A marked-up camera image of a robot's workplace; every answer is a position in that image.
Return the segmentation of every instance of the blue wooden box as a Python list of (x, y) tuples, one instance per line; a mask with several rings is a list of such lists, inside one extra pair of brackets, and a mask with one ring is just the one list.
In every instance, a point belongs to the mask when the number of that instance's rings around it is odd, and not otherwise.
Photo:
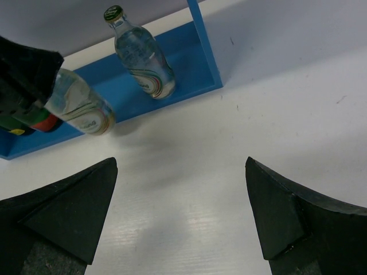
[[(177, 89), (168, 99), (154, 100), (146, 95), (115, 54), (75, 71), (110, 102), (117, 122), (222, 87), (197, 0), (188, 0), (188, 4), (193, 22), (156, 37), (177, 79)], [(67, 123), (54, 132), (35, 132), (29, 136), (0, 131), (0, 157), (14, 159), (80, 135)]]

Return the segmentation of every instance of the clear liquid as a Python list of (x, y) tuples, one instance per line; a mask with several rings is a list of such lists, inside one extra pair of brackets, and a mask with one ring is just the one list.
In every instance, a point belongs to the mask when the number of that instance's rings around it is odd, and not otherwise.
[(151, 97), (164, 99), (174, 92), (174, 73), (146, 29), (132, 26), (116, 38), (115, 48), (124, 67)]
[(83, 133), (101, 135), (115, 125), (110, 105), (80, 76), (60, 69), (45, 108)]

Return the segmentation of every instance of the glass bottle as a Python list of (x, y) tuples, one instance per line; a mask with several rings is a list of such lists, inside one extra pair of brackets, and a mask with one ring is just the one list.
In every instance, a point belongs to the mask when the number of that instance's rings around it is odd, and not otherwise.
[(115, 125), (110, 105), (76, 73), (61, 68), (45, 108), (83, 133), (101, 135)]
[(104, 19), (115, 31), (115, 50), (124, 67), (154, 99), (164, 99), (175, 90), (175, 77), (154, 37), (131, 24), (123, 9), (112, 6)]

